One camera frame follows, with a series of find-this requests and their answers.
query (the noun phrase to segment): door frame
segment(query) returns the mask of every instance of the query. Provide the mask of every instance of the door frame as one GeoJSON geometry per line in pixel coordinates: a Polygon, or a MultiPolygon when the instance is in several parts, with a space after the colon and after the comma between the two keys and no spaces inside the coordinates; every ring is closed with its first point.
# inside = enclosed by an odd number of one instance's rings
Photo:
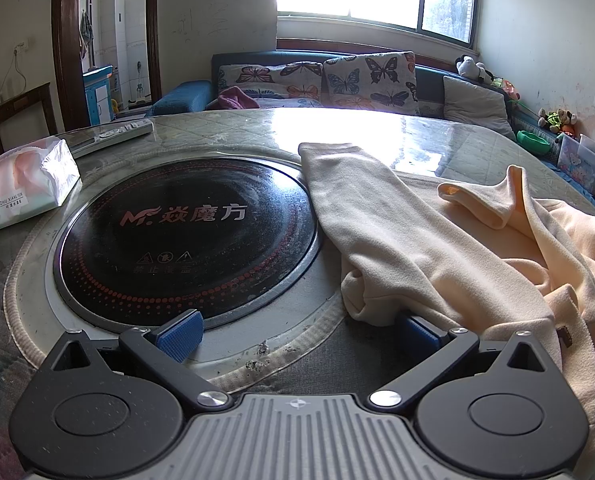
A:
{"type": "MultiPolygon", "coordinates": [[[[51,0],[51,21],[53,65],[65,130],[91,126],[82,79],[78,0],[51,0]]],[[[162,94],[158,56],[158,0],[146,0],[146,45],[151,101],[156,102],[162,94]]]]}

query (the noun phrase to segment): cartoon print storage box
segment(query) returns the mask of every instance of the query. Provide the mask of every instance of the cartoon print storage box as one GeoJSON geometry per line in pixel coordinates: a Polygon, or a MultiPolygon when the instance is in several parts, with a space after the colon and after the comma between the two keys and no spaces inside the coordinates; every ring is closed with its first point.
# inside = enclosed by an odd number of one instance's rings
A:
{"type": "Polygon", "coordinates": [[[0,229],[59,207],[80,177],[57,137],[30,142],[0,155],[0,229]]]}
{"type": "Polygon", "coordinates": [[[595,195],[595,153],[569,136],[562,136],[557,166],[595,195]]]}

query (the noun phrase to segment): gray ribbed panel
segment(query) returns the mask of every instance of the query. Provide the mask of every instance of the gray ribbed panel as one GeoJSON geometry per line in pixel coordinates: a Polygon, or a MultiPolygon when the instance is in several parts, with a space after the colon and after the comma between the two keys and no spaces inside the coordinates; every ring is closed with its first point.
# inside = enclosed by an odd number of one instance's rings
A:
{"type": "Polygon", "coordinates": [[[366,412],[351,396],[256,394],[230,412],[198,415],[175,450],[127,478],[470,480],[428,456],[401,418],[366,412]]]}

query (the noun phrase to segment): transparent storage bin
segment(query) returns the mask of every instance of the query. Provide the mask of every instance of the transparent storage bin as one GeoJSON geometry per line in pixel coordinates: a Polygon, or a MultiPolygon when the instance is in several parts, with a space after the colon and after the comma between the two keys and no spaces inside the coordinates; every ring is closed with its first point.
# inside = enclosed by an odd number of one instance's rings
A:
{"type": "Polygon", "coordinates": [[[595,140],[587,137],[584,134],[580,134],[580,144],[585,148],[591,150],[591,152],[595,153],[595,140]]]}
{"type": "Polygon", "coordinates": [[[595,195],[595,153],[569,136],[562,136],[557,166],[595,195]]]}

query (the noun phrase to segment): pink cloth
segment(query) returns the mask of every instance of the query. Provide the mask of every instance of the pink cloth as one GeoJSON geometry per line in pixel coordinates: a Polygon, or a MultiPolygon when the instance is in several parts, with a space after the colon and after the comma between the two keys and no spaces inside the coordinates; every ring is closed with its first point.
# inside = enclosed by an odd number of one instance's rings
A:
{"type": "Polygon", "coordinates": [[[224,89],[218,98],[211,101],[207,110],[244,110],[245,108],[259,108],[260,105],[242,92],[237,86],[224,89]]]}

